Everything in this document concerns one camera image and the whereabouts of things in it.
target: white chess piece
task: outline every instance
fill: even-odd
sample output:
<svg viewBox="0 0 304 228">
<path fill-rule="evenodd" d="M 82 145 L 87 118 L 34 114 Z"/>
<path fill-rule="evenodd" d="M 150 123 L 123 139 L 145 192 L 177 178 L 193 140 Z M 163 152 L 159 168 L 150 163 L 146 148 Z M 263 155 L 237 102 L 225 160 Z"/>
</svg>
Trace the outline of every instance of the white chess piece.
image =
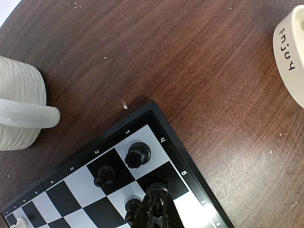
<svg viewBox="0 0 304 228">
<path fill-rule="evenodd" d="M 10 228 L 27 228 L 27 222 L 23 218 L 18 218 L 17 223 L 12 225 Z"/>
</svg>

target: chess board edge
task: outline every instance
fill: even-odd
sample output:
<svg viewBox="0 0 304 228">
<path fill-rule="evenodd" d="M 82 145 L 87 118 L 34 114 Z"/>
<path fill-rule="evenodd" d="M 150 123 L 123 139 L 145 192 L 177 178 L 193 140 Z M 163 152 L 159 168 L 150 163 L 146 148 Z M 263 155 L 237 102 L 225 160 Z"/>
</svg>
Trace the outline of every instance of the chess board edge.
<svg viewBox="0 0 304 228">
<path fill-rule="evenodd" d="M 133 112 L 131 115 L 127 116 L 114 126 L 112 126 L 110 129 L 105 131 L 103 134 L 89 142 L 87 145 L 79 149 L 77 152 L 75 152 L 73 155 L 65 159 L 63 162 L 61 162 L 58 166 L 56 166 L 52 171 L 48 172 L 46 175 L 44 175 L 42 178 L 31 184 L 26 190 L 22 191 L 20 194 L 18 194 L 16 197 L 14 197 L 12 200 L 10 200 L 6 205 L 1 207 L 1 216 L 3 220 L 6 222 L 6 224 L 9 227 L 9 224 L 7 220 L 5 219 L 4 211 L 11 207 L 15 202 L 17 202 L 20 198 L 24 197 L 25 195 L 29 194 L 34 189 L 37 189 L 39 186 L 42 186 L 42 183 L 48 180 L 50 177 L 58 173 L 63 168 L 66 168 L 69 164 L 72 162 L 75 162 L 79 159 L 81 159 L 84 155 L 91 152 L 92 149 L 101 142 L 107 140 L 109 137 L 113 136 L 117 131 L 121 130 L 122 127 L 134 122 L 137 120 L 137 118 L 145 115 L 145 114 L 151 114 L 156 121 L 159 122 L 160 126 L 165 131 L 167 137 L 170 139 L 171 143 L 175 146 L 177 149 L 180 157 L 184 161 L 184 165 L 188 167 L 188 170 L 191 171 L 192 177 L 194 177 L 196 185 L 198 188 L 201 189 L 201 191 L 205 192 L 207 197 L 209 198 L 209 203 L 214 206 L 216 211 L 219 213 L 222 220 L 225 222 L 228 228 L 234 228 L 232 222 L 228 218 L 227 214 L 225 213 L 224 209 L 222 208 L 219 201 L 216 199 L 215 195 L 213 194 L 211 188 L 208 186 L 207 182 L 203 178 L 202 174 L 200 173 L 199 169 L 195 165 L 194 161 L 192 160 L 191 156 L 187 152 L 186 148 L 178 138 L 177 134 L 169 124 L 168 120 L 158 107 L 158 105 L 154 101 L 150 101 L 135 112 Z"/>
</svg>

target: wooden table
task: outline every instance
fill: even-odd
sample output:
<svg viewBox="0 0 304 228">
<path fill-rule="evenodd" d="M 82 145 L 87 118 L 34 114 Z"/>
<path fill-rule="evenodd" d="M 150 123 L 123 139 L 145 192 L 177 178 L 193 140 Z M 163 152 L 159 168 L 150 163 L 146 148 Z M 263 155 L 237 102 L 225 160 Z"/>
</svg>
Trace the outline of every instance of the wooden table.
<svg viewBox="0 0 304 228">
<path fill-rule="evenodd" d="M 29 149 L 0 152 L 0 205 L 154 100 L 236 228 L 304 227 L 304 109 L 272 47 L 301 3 L 23 0 L 0 55 L 42 72 L 62 119 Z"/>
</svg>

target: textured white cup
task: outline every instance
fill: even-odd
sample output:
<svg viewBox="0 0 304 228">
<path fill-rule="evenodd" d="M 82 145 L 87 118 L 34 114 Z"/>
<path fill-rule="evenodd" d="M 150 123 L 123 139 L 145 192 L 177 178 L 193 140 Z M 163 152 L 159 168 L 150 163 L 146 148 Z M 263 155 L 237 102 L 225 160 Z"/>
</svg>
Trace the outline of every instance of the textured white cup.
<svg viewBox="0 0 304 228">
<path fill-rule="evenodd" d="M 36 140 L 41 128 L 57 125 L 60 113 L 46 103 L 39 71 L 0 57 L 0 151 L 25 149 Z"/>
<path fill-rule="evenodd" d="M 304 108 L 304 5 L 297 6 L 275 29 L 274 54 L 281 78 Z"/>
</svg>

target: black pawn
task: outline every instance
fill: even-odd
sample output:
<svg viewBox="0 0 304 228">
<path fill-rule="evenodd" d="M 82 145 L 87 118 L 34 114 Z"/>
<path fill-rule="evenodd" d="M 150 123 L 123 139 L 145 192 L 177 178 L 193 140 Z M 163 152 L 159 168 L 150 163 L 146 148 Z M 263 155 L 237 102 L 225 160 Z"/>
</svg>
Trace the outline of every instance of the black pawn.
<svg viewBox="0 0 304 228">
<path fill-rule="evenodd" d="M 132 226 L 141 204 L 142 202 L 138 199 L 131 199 L 126 203 L 125 210 L 127 211 L 127 214 L 125 215 L 124 220 L 129 224 L 129 226 Z"/>
<path fill-rule="evenodd" d="M 116 178 L 115 170 L 112 166 L 104 165 L 98 170 L 98 175 L 94 178 L 94 184 L 97 187 L 103 187 L 106 184 L 111 184 Z"/>
<path fill-rule="evenodd" d="M 146 164 L 151 158 L 151 150 L 147 144 L 142 142 L 134 143 L 130 148 L 125 158 L 125 163 L 129 168 L 139 168 Z"/>
</svg>

